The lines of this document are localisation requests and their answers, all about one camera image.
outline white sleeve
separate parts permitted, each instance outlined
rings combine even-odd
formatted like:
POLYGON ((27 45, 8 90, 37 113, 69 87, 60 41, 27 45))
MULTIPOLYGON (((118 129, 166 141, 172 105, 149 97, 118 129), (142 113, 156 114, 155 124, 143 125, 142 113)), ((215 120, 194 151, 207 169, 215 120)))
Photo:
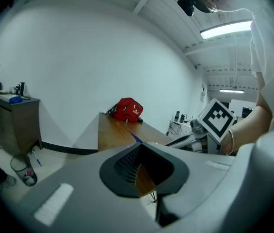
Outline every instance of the white sleeve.
POLYGON ((251 51, 251 69, 252 69, 252 74, 253 74, 253 76, 255 78, 257 78, 257 72, 262 72, 262 71, 261 71, 261 67, 259 65, 257 50, 255 48, 253 37, 250 40, 250 51, 251 51))

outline floor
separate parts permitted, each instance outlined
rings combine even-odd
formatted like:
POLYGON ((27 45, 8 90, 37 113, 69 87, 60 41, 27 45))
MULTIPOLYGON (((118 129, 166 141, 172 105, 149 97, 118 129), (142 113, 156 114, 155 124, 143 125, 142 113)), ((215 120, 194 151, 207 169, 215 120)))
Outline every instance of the floor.
MULTIPOLYGON (((86 156, 84 155, 61 153, 48 149, 40 150, 38 147, 34 148, 34 152, 41 162, 42 166, 38 164, 33 154, 29 153, 28 156, 30 158, 31 165, 38 176, 38 183, 62 168, 65 164, 73 162, 78 158, 86 158, 86 156)), ((0 167, 7 174, 12 175, 17 179, 15 186, 4 188, 2 190, 2 195, 14 200, 15 202, 19 202, 23 198, 23 196, 31 189, 31 187, 26 186, 12 170, 10 166, 10 161, 12 157, 13 156, 10 155, 8 152, 0 149, 0 167)), ((151 195, 140 198, 140 202, 145 211, 147 211, 149 216, 154 220, 156 214, 156 204, 153 203, 151 195)))

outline bracelet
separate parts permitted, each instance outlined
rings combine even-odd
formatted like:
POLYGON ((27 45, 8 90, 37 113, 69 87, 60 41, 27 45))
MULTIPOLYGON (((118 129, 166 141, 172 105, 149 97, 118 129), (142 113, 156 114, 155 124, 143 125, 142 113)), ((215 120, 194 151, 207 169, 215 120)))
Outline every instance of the bracelet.
POLYGON ((228 132, 230 132, 230 135, 232 136, 233 144, 232 144, 232 150, 229 153, 227 153, 226 155, 230 155, 234 151, 234 148, 235 148, 235 139, 234 139, 233 132, 230 129, 228 130, 228 132))

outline blue object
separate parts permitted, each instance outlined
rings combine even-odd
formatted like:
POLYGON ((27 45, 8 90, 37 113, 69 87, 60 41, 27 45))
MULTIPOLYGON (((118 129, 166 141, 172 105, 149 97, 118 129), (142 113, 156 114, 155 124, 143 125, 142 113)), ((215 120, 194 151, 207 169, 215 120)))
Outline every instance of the blue object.
POLYGON ((12 98, 10 98, 10 100, 9 100, 9 103, 10 103, 10 104, 13 104, 13 103, 21 103, 21 102, 22 102, 22 97, 20 97, 20 96, 12 97, 12 98))
POLYGON ((128 130, 131 133, 131 135, 133 136, 133 138, 135 138, 136 142, 141 142, 142 143, 142 140, 140 138, 138 138, 133 132, 131 132, 130 129, 128 129, 128 130))

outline trash can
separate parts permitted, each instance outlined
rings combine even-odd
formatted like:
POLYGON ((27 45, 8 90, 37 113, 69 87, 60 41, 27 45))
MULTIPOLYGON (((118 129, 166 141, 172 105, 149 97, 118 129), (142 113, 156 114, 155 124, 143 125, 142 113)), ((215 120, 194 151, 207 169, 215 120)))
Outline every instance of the trash can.
POLYGON ((18 154, 11 160, 11 168, 27 186, 33 186, 38 182, 38 177, 31 166, 27 155, 18 154))

